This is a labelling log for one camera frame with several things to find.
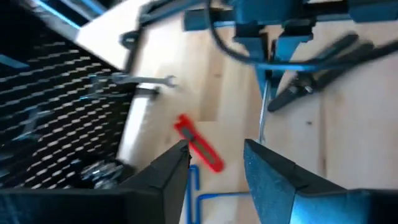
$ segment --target red utility knife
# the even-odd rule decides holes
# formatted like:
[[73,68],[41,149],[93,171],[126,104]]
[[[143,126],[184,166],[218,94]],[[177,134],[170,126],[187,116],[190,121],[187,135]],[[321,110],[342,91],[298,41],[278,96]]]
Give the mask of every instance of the red utility knife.
[[220,159],[217,152],[203,139],[196,131],[193,122],[187,115],[178,116],[178,121],[174,128],[180,136],[189,141],[189,146],[202,158],[214,172],[221,172],[224,169],[224,162]]

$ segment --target black pliers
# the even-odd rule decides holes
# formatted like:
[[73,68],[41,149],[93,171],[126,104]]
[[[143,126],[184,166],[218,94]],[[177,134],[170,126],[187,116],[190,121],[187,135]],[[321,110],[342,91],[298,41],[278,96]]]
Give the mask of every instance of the black pliers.
[[[324,62],[331,59],[337,61],[356,60],[360,57],[366,57],[368,53],[374,50],[374,45],[371,42],[359,43],[358,40],[359,37],[357,34],[346,34],[330,46],[324,48],[324,50],[310,61]],[[298,98],[322,91],[331,82],[352,68],[354,68],[354,66],[316,73],[298,72],[287,87],[268,104],[267,110],[275,112]]]

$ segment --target blue hex key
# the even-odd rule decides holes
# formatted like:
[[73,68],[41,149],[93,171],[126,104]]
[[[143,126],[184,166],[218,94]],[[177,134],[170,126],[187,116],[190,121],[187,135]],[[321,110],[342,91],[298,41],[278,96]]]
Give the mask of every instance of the blue hex key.
[[188,172],[187,182],[187,224],[201,224],[201,206],[202,200],[212,199],[217,197],[235,197],[235,196],[248,196],[249,192],[233,192],[233,193],[212,193],[212,194],[201,194],[197,197],[195,203],[195,222],[192,222],[192,187],[191,187],[191,176],[195,174],[195,190],[200,190],[200,178],[199,178],[199,167],[197,165],[191,165]]

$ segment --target metal rod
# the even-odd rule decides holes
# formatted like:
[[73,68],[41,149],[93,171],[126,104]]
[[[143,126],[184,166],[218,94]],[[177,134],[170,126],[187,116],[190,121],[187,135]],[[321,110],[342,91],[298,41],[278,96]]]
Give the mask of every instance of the metal rod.
[[270,99],[270,93],[271,93],[271,83],[269,80],[266,80],[266,85],[264,87],[264,94],[262,96],[261,113],[260,113],[259,140],[258,140],[260,144],[265,144],[264,127],[266,125],[266,115],[267,115],[268,102]]

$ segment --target wrench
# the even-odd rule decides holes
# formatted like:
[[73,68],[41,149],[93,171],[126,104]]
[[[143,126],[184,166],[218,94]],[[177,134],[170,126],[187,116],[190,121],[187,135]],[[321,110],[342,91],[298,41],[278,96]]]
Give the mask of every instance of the wrench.
[[173,83],[175,76],[168,75],[165,78],[149,78],[149,77],[132,77],[129,74],[116,72],[112,74],[112,81],[115,84],[126,84],[126,83],[155,83],[163,84],[170,88],[174,88],[177,85]]

